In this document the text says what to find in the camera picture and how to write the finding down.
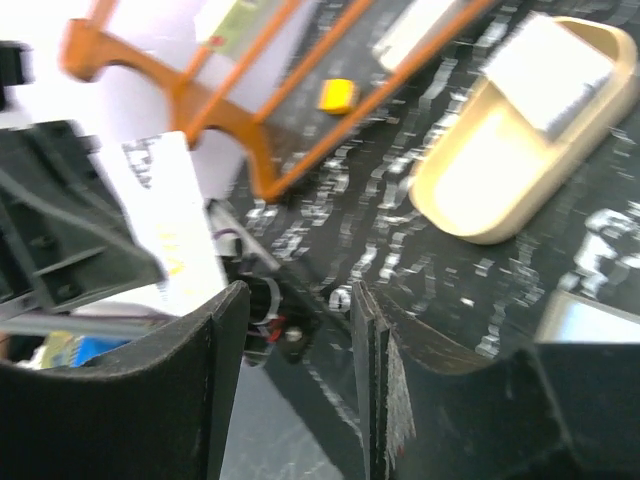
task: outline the cable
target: cable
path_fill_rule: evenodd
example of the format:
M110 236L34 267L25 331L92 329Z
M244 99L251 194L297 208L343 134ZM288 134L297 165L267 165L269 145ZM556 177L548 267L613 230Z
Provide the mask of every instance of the cable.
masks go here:
M213 234L214 240L220 240L225 235L235 235L240 237L240 232L238 232L235 228L222 228Z

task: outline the white wall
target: white wall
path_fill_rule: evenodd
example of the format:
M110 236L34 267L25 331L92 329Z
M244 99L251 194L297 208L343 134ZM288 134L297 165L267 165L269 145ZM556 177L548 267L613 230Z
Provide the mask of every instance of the white wall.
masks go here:
M184 68L196 49L193 17L206 0L122 0L109 29L175 68ZM232 92L231 99L255 111L268 98L297 46L315 0L308 0L253 69ZM95 83L84 84L62 73L59 44L69 18L84 17L89 0L20 0L0 16L0 40L18 40L31 52L34 83L15 89L20 107L33 121L77 120L86 134L102 144L154 135L166 130L164 96L144 77L110 67ZM212 58L200 80L219 84L233 67ZM220 196L235 177L242 148L219 132L206 132L192 158L206 197Z

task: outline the beige tray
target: beige tray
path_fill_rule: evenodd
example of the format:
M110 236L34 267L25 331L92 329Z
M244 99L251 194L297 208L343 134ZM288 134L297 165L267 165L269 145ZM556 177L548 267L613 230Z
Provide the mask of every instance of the beige tray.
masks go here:
M615 60L613 75L554 142L478 79L455 125L414 170L411 201L441 230L479 244L515 235L635 103L634 40L607 25L554 20Z

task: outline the white paper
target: white paper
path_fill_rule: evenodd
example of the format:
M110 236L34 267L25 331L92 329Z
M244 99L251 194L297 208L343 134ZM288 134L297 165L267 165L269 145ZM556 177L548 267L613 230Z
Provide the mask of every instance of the white paper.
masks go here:
M182 132L103 149L96 167L119 199L133 237L156 256L166 277L102 305L146 306L183 316L224 289L226 276ZM95 313L100 304L76 313Z

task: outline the black speckled surface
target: black speckled surface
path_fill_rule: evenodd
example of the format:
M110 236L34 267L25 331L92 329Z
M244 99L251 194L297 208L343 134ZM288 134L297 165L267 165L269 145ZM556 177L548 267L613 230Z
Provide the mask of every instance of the black speckled surface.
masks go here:
M281 205L254 200L244 169L229 196L237 218L283 264L303 271L309 288L335 312L348 317L351 284L362 279L420 321L491 358L532 338L557 288L640 314L640 107L503 244L476 246L450 237L407 197L416 159L455 119L483 60L531 10L619 26L640 41L640 0L505 1L475 34L448 46L416 75ZM349 470L357 467L345 461L361 462L349 347L349 339L328 326L301 365L270 359L266 373L329 461L339 465L335 478L358 480L362 470ZM292 386L286 380L290 369L304 379L298 381L311 379L316 387ZM322 425L313 413L316 402L335 413L325 415ZM255 478L334 478L306 474L312 462L301 458L290 459L300 466L296 471L276 473L282 470L275 462L270 476Z

